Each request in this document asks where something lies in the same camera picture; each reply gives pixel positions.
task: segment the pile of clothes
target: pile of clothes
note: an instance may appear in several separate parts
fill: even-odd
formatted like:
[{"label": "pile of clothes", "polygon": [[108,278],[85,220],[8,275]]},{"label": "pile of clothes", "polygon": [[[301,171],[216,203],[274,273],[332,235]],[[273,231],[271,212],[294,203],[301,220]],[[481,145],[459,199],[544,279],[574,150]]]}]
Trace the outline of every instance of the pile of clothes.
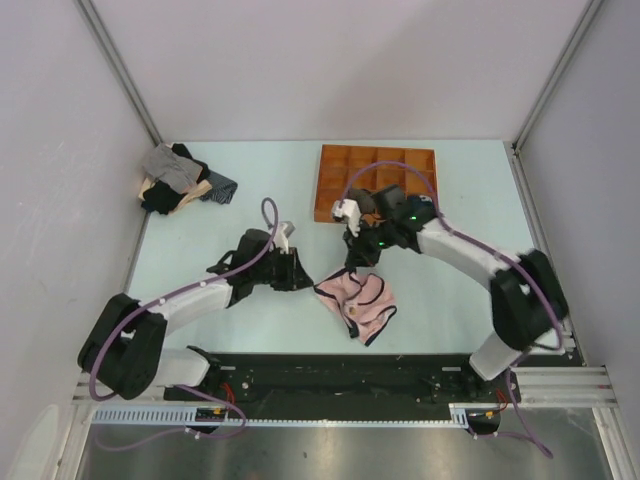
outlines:
[{"label": "pile of clothes", "polygon": [[158,145],[143,161],[147,177],[138,197],[142,208],[162,215],[175,213],[196,198],[230,203],[238,184],[195,160],[182,143]]}]

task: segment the orange tray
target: orange tray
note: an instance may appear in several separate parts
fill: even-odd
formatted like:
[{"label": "orange tray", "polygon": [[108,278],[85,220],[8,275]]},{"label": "orange tray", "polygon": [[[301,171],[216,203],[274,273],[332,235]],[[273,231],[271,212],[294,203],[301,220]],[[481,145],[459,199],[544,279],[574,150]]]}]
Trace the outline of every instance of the orange tray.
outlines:
[{"label": "orange tray", "polygon": [[[349,179],[362,167],[383,160],[402,162],[414,167],[427,177],[437,195],[436,156],[433,150],[323,145],[313,212],[314,220],[334,223],[331,218],[331,208],[333,203],[340,199]],[[365,172],[355,181],[353,187],[377,192],[394,183],[399,185],[406,195],[430,195],[427,187],[413,172],[395,165],[381,165]]]}]

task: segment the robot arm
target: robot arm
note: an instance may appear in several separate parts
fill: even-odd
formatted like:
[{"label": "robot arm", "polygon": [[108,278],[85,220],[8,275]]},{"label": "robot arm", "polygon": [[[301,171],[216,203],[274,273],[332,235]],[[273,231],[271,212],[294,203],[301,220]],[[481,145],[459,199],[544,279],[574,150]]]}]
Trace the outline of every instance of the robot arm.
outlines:
[{"label": "robot arm", "polygon": [[[230,308],[253,292],[256,285],[278,291],[310,287],[313,282],[289,246],[291,222],[278,224],[273,248],[245,271],[215,282],[202,281],[191,289],[161,298],[128,324],[107,350],[97,378],[125,400],[139,396],[150,386],[199,386],[219,371],[217,360],[197,348],[163,348],[164,338],[198,318]],[[250,229],[236,250],[227,252],[209,273],[222,274],[246,264],[260,252],[270,235]],[[78,365],[90,372],[108,337],[125,317],[140,308],[140,302],[124,293],[106,304],[78,356]]]},{"label": "robot arm", "polygon": [[[521,274],[499,255],[453,235],[451,226],[446,229],[437,217],[428,197],[405,198],[404,192],[392,185],[374,194],[373,199],[383,219],[377,225],[360,220],[355,200],[334,205],[334,218],[347,223],[347,268],[375,265],[383,249],[398,245],[438,258],[482,285],[491,295],[494,331],[469,359],[469,365],[482,380],[497,377],[552,328],[547,312]],[[535,280],[557,318],[568,314],[558,279],[542,252],[499,252]]]}]

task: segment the metal frame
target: metal frame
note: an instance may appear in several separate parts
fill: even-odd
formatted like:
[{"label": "metal frame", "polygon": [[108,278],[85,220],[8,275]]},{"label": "metal frame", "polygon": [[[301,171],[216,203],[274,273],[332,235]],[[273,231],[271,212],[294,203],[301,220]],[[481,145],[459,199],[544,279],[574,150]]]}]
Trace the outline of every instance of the metal frame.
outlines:
[{"label": "metal frame", "polygon": [[[551,249],[549,248],[549,243],[542,227],[542,221],[540,220],[540,215],[538,213],[538,209],[536,208],[529,182],[524,173],[524,169],[522,168],[522,160],[520,158],[520,155],[514,148],[514,146],[510,145],[508,142],[505,142],[505,151],[507,152],[507,157],[509,158],[511,173],[513,174],[513,179],[518,190],[518,195],[520,196],[520,202],[522,203],[524,216],[527,220],[529,231],[531,232],[533,245],[547,255],[549,261],[551,262],[551,265],[553,266],[553,255],[551,254]],[[565,329],[565,345],[567,345],[567,352],[569,352],[569,355],[572,355],[572,351],[574,349],[577,349],[578,355],[583,360],[582,365],[587,365],[586,354],[580,348],[580,342],[575,335],[575,327],[573,321],[571,320],[571,314],[567,315],[563,322],[563,326]]]},{"label": "metal frame", "polygon": [[[604,446],[613,478],[640,478],[637,464],[625,442],[626,432],[620,410],[604,367],[519,367],[514,369],[520,384],[525,409],[591,408]],[[86,375],[75,392],[75,414],[62,456],[58,462],[56,480],[74,480],[81,468],[82,453],[88,439],[92,420],[100,424],[190,425],[198,406],[213,407],[215,403],[168,402],[162,398],[163,389],[150,389],[135,401],[113,399],[98,407],[88,397]],[[451,419],[433,422],[332,422],[332,421],[273,421],[253,420],[258,427],[376,427],[376,428],[466,428],[467,408],[494,408],[495,404],[449,405]],[[233,426],[238,422],[227,421]]]},{"label": "metal frame", "polygon": [[[498,377],[491,382],[488,391],[477,392],[475,399],[465,393],[462,387],[466,377],[462,375],[463,366],[468,361],[468,354],[457,355],[284,355],[284,354],[216,354],[220,362],[222,378],[216,382],[227,382],[236,392],[236,397],[243,403],[243,410],[249,418],[269,420],[292,420],[304,418],[316,420],[332,418],[336,408],[341,411],[340,418],[346,421],[404,421],[428,418],[439,420],[446,417],[443,406],[460,401],[473,402],[475,406],[495,405],[496,388],[504,391],[503,378]],[[551,382],[561,373],[559,385],[571,384],[566,379],[566,372],[593,373],[580,370],[579,355],[570,353],[562,357],[547,355],[533,356],[518,367],[515,382],[523,376],[527,385],[533,385],[536,375],[542,376],[537,384]],[[604,370],[597,370],[603,375]],[[433,382],[442,382],[434,388]],[[89,394],[89,375],[83,373],[74,392],[73,401],[79,404],[93,404]],[[608,379],[591,380],[591,384],[608,385]],[[100,395],[109,393],[109,389],[97,386]],[[287,402],[291,405],[280,405],[283,391],[306,392],[305,400],[298,405],[298,400],[291,396]],[[351,401],[335,403],[335,396],[344,393],[373,395],[372,392],[385,391],[380,398],[372,398],[369,407],[364,409],[359,403]],[[127,402],[129,405],[148,405],[164,402],[164,398],[186,399],[175,396],[170,391],[168,396],[163,386],[149,387],[142,395]],[[570,395],[579,393],[574,390]],[[413,397],[415,404],[407,399]],[[195,404],[206,404],[195,399]],[[122,403],[112,399],[107,403]],[[582,402],[582,406],[596,406],[595,403]],[[292,417],[292,409],[297,416]],[[260,412],[263,416],[254,416]]]},{"label": "metal frame", "polygon": [[123,92],[129,100],[133,111],[136,113],[140,122],[144,126],[147,135],[154,145],[162,143],[162,136],[156,127],[149,109],[147,108],[140,91],[136,86],[127,66],[122,60],[122,56],[118,51],[107,27],[105,26],[98,10],[91,0],[74,0],[76,6],[80,10],[80,15],[85,20],[87,27],[93,34],[93,37],[103,53],[105,60],[113,71],[118,83],[122,86]]},{"label": "metal frame", "polygon": [[520,128],[518,135],[516,136],[516,140],[513,143],[514,149],[516,152],[520,152],[522,146],[527,141],[529,134],[531,133],[531,129],[535,125],[536,121],[540,117],[540,114],[544,110],[544,107],[547,105],[549,100],[551,99],[553,92],[556,87],[560,83],[560,80],[564,77],[564,74],[569,67],[573,56],[575,55],[578,47],[582,44],[582,41],[585,38],[585,35],[589,31],[589,28],[593,24],[593,21],[596,19],[598,13],[601,11],[602,6],[604,5],[606,0],[589,0],[589,3],[585,6],[582,11],[582,15],[578,20],[575,28],[569,35],[569,40],[567,41],[560,57],[556,61],[556,64],[551,69],[551,74],[547,78],[538,98],[533,104],[533,108],[527,115],[527,118]]}]

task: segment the pink underwear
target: pink underwear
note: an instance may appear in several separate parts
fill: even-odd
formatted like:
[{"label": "pink underwear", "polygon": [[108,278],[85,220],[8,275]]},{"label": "pink underwear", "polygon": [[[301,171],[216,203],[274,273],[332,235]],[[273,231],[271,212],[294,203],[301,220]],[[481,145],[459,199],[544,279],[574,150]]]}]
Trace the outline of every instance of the pink underwear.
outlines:
[{"label": "pink underwear", "polygon": [[391,287],[372,273],[358,275],[343,268],[313,289],[347,324],[351,338],[358,337],[367,347],[398,311]]}]

